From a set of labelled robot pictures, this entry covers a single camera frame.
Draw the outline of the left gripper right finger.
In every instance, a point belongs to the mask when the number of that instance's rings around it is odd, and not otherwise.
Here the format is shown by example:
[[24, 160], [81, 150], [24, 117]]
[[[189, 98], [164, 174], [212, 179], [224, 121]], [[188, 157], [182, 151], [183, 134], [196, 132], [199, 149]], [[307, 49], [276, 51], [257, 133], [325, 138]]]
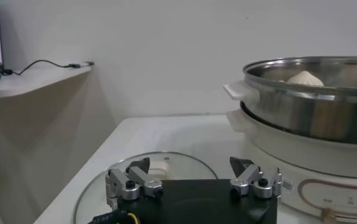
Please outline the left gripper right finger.
[[235, 178], [230, 180], [233, 198], [240, 199], [251, 192], [260, 199], [281, 197], [283, 176], [278, 167], [272, 172], [265, 173], [250, 159], [231, 156], [229, 162], [235, 174]]

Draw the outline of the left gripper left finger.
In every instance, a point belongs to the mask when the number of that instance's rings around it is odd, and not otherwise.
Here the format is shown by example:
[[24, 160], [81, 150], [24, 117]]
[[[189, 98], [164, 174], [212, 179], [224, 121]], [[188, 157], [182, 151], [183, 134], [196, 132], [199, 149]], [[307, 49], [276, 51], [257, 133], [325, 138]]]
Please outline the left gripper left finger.
[[164, 194], [162, 181], [148, 174], [150, 159], [133, 161], [124, 170], [108, 169], [105, 175], [106, 199], [122, 197], [134, 201], [141, 194], [150, 198], [161, 198]]

